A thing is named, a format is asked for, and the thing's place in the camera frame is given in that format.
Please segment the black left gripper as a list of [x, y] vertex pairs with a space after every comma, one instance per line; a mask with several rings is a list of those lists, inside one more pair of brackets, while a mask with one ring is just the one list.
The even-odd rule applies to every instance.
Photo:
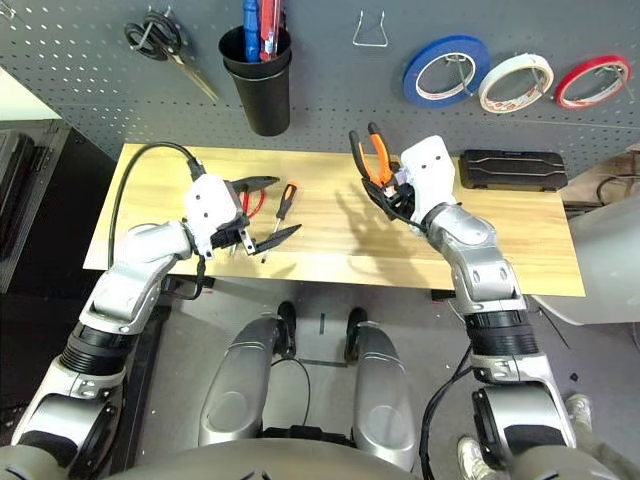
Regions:
[[258, 255], [276, 248], [302, 227], [301, 224], [298, 224], [280, 229], [259, 243], [254, 242], [247, 229], [241, 230], [243, 227], [249, 225], [249, 194], [254, 191], [266, 189], [279, 181], [280, 178], [274, 176], [250, 176], [227, 183], [232, 189], [234, 198], [239, 202], [241, 214], [236, 220], [232, 221], [229, 226], [219, 228], [210, 237], [213, 249], [224, 249], [236, 245], [241, 241], [248, 255]]

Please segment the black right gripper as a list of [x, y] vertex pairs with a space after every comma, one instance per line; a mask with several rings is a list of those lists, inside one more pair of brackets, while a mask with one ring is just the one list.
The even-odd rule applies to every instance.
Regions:
[[380, 208], [388, 208], [390, 220], [410, 220], [415, 210], [415, 191], [409, 183], [379, 187], [369, 179], [362, 178], [362, 185], [369, 198]]

